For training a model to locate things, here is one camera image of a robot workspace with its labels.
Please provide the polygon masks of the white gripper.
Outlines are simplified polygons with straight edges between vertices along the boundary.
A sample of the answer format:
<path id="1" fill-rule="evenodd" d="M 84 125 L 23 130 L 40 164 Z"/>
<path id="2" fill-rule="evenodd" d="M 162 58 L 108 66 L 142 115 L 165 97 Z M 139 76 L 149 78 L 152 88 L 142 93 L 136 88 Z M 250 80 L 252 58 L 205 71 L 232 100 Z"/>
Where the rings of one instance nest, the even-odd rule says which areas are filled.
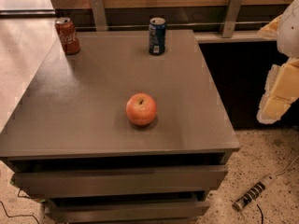
<path id="1" fill-rule="evenodd" d="M 277 39 L 280 53 L 289 58 L 298 58 L 299 0 L 293 0 L 282 16 L 263 26 L 257 35 L 265 39 Z M 273 64 L 266 78 L 257 120 L 262 124 L 279 121 L 298 98 L 299 59 L 289 59 L 281 66 Z"/>

